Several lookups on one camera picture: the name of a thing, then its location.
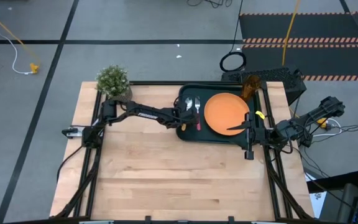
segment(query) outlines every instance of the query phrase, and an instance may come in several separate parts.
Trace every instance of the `potted plant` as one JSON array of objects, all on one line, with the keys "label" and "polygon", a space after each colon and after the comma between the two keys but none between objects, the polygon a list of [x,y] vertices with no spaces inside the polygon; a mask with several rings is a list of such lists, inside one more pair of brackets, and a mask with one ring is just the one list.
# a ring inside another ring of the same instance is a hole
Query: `potted plant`
[{"label": "potted plant", "polygon": [[102,69],[97,77],[97,89],[109,99],[128,102],[132,99],[132,90],[127,79],[127,71],[118,65]]}]

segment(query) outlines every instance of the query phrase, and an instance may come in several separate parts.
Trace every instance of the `white cable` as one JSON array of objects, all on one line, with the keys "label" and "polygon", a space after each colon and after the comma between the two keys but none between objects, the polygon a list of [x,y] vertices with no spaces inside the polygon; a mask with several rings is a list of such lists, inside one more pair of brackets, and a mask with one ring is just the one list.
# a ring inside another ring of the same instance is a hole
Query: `white cable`
[{"label": "white cable", "polygon": [[0,36],[5,38],[7,41],[9,41],[9,43],[12,45],[13,49],[15,49],[15,59],[13,60],[13,63],[12,63],[12,69],[16,72],[16,73],[19,73],[19,74],[24,74],[24,75],[29,75],[29,74],[33,74],[33,72],[19,72],[15,69],[15,64],[16,64],[16,60],[17,60],[17,49],[15,47],[15,45],[11,42],[11,40],[9,40],[9,38],[7,38],[6,36],[2,35],[0,33]]},{"label": "white cable", "polygon": [[339,122],[337,122],[336,120],[334,120],[334,119],[332,119],[332,118],[328,118],[327,120],[334,121],[334,122],[338,125],[339,133],[335,133],[335,134],[315,134],[315,135],[313,135],[313,137],[319,137],[319,136],[335,136],[335,135],[337,135],[337,134],[341,134],[341,133],[342,133],[342,128],[341,128],[341,125],[339,124]]}]

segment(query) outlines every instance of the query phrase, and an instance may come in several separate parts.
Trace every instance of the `silverware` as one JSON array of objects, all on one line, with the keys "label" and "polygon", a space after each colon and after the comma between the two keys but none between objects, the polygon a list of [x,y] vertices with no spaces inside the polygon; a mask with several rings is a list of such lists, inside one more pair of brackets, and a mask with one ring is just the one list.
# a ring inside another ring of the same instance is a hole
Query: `silverware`
[{"label": "silverware", "polygon": [[[185,103],[186,103],[186,110],[189,110],[191,108],[191,106],[193,106],[193,100],[190,97],[185,99]],[[186,124],[183,124],[181,126],[181,130],[182,131],[186,130]]]},{"label": "silverware", "polygon": [[[196,109],[197,109],[197,114],[200,116],[200,98],[198,96],[196,96]],[[198,119],[198,123],[197,123],[197,130],[200,131],[201,130],[201,124],[200,124],[200,119]]]}]

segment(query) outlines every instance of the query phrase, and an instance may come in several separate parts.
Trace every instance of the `plant pot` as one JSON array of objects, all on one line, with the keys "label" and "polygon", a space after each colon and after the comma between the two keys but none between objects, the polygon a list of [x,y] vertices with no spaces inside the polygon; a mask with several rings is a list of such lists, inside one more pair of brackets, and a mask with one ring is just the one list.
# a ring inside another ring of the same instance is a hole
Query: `plant pot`
[{"label": "plant pot", "polygon": [[128,102],[132,99],[132,90],[131,90],[131,87],[128,88],[128,90],[122,94],[122,95],[119,95],[119,96],[111,96],[110,97],[111,100],[117,100],[117,101],[120,101],[120,102]]}]

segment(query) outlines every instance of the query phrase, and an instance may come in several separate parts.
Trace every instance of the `fork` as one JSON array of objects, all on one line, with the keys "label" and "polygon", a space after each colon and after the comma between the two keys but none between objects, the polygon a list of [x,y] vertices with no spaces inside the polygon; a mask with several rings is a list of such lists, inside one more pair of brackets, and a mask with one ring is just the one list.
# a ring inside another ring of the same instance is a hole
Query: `fork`
[{"label": "fork", "polygon": [[198,96],[196,96],[196,103],[195,103],[196,109],[197,109],[197,114],[199,115],[198,117],[198,123],[197,123],[197,130],[200,131],[201,130],[201,124],[200,124],[200,98]]}]

